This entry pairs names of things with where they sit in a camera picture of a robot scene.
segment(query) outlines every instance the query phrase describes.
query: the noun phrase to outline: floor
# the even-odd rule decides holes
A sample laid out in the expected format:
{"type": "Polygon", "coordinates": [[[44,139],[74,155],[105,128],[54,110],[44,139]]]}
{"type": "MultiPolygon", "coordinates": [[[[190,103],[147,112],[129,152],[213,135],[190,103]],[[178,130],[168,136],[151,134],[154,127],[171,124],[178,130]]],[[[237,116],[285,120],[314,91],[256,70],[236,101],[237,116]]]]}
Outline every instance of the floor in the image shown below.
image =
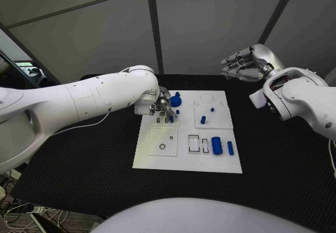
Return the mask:
{"type": "MultiPolygon", "coordinates": [[[[7,188],[5,188],[5,198],[2,201],[0,200],[1,207],[4,207],[4,205],[7,204],[7,201],[12,201],[12,197],[10,196],[10,190],[15,184],[15,179],[10,178],[7,174],[2,174],[2,176],[5,176],[8,178],[10,183],[8,183],[7,188]]],[[[60,210],[49,210],[43,214],[43,217],[46,219],[49,219],[47,215],[50,217],[54,215],[51,218],[53,223],[57,221],[57,218],[59,218],[59,222],[60,222],[66,216],[66,211],[61,212],[61,216],[59,217],[60,212],[61,212],[60,210]]],[[[5,220],[8,222],[11,222],[17,218],[17,216],[18,216],[18,214],[8,213],[5,216],[5,220]]],[[[89,233],[93,223],[95,222],[100,223],[102,221],[103,220],[98,216],[69,212],[69,215],[61,223],[61,227],[70,233],[89,233]]],[[[18,217],[15,222],[8,224],[8,226],[11,228],[23,229],[30,222],[31,222],[31,220],[30,220],[28,214],[21,214],[21,216],[18,217]]],[[[25,233],[33,233],[36,231],[37,231],[36,227],[33,229],[24,230],[25,233]]],[[[0,233],[8,233],[8,232],[14,233],[14,232],[20,232],[20,231],[18,230],[14,231],[12,229],[7,228],[7,226],[2,222],[2,219],[1,219],[1,221],[0,221],[0,233]]]]}

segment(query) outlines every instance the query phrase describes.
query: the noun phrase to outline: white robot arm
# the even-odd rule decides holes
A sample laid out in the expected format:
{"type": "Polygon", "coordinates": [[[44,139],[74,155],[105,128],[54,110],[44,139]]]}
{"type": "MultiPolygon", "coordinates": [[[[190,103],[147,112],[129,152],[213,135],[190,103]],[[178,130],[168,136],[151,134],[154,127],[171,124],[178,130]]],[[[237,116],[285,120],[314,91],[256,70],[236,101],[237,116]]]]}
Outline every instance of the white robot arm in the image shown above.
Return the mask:
{"type": "Polygon", "coordinates": [[[177,117],[170,94],[154,71],[134,66],[86,80],[31,90],[0,88],[0,174],[20,165],[64,126],[134,106],[138,115],[155,111],[177,117]]]}
{"type": "Polygon", "coordinates": [[[299,116],[312,130],[336,141],[336,87],[328,87],[315,72],[285,68],[260,44],[243,49],[220,63],[226,79],[265,80],[262,89],[249,95],[256,108],[268,106],[281,120],[299,116]]]}

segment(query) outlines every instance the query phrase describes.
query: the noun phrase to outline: robotic hand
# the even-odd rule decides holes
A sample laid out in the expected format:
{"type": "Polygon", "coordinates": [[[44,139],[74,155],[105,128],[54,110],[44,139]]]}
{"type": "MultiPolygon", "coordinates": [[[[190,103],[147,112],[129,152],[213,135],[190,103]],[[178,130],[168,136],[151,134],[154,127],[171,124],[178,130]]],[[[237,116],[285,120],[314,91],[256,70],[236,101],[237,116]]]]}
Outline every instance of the robotic hand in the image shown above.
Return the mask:
{"type": "Polygon", "coordinates": [[[40,89],[0,88],[0,174],[18,166],[64,126],[134,106],[138,115],[168,114],[168,90],[154,71],[119,72],[40,89]]]}
{"type": "Polygon", "coordinates": [[[315,72],[285,68],[260,44],[229,56],[220,64],[226,79],[265,80],[262,89],[249,95],[256,108],[268,106],[281,120],[299,116],[312,130],[336,141],[336,87],[328,87],[315,72]]]}

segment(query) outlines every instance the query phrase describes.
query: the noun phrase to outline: black mat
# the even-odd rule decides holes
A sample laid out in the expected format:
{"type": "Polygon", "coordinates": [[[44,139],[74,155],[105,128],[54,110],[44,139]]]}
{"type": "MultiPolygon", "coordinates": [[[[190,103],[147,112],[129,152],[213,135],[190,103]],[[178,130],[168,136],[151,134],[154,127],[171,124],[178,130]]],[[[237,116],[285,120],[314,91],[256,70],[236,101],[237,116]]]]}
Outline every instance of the black mat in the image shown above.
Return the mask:
{"type": "Polygon", "coordinates": [[[262,84],[174,75],[158,75],[158,83],[171,90],[224,90],[243,174],[132,169],[141,116],[129,107],[96,126],[46,141],[12,196],[99,216],[148,200],[197,197],[252,207],[312,229],[333,225],[336,180],[327,139],[301,118],[282,122],[266,109],[253,108],[248,94],[262,84]]]}

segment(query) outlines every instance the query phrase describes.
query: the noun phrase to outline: white board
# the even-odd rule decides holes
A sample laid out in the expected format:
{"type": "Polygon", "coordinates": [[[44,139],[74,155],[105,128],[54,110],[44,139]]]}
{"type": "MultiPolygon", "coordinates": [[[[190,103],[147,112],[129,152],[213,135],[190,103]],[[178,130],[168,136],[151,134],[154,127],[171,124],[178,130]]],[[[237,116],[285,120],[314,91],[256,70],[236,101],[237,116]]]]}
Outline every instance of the white board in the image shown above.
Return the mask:
{"type": "Polygon", "coordinates": [[[173,123],[165,123],[165,117],[160,117],[158,113],[142,116],[132,168],[242,174],[224,92],[178,93],[181,105],[173,110],[180,113],[173,123]],[[201,116],[206,116],[206,123],[198,126],[201,116]],[[188,135],[198,136],[198,153],[188,152],[188,135]],[[216,136],[220,138],[222,155],[213,155],[211,137],[216,136]],[[203,152],[201,139],[207,139],[209,153],[203,152]],[[233,155],[229,155],[227,141],[232,141],[233,155]]]}

